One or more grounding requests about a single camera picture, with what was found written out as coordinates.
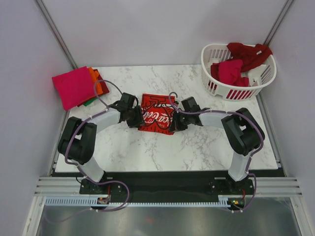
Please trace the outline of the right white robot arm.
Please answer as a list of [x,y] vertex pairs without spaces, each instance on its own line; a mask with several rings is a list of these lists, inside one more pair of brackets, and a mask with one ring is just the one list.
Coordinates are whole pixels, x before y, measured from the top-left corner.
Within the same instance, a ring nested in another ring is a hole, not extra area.
[[249,166],[252,157],[264,146],[265,134],[247,108],[236,111],[201,109],[193,97],[182,101],[180,109],[168,97],[170,105],[176,111],[173,121],[178,121],[183,129],[189,124],[216,127],[225,131],[228,142],[233,149],[231,165],[225,187],[230,193],[238,193],[243,188],[243,182],[249,176]]

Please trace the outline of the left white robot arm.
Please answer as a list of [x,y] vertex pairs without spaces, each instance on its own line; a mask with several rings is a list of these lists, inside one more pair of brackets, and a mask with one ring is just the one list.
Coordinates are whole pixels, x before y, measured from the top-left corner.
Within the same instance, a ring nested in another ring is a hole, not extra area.
[[96,193],[104,193],[108,188],[108,181],[103,178],[105,171],[94,158],[96,135],[121,122],[126,122],[130,128],[144,124],[138,98],[125,92],[120,100],[85,120],[70,117],[59,140],[59,154],[91,181]]

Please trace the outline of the white t shirt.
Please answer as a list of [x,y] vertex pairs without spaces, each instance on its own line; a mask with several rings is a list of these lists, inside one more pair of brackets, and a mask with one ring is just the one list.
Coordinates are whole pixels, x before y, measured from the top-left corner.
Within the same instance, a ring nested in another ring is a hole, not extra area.
[[[171,96],[171,101],[175,104],[175,96]],[[142,94],[141,113],[144,125],[138,130],[173,135],[174,132],[170,131],[170,126],[174,111],[168,95]]]

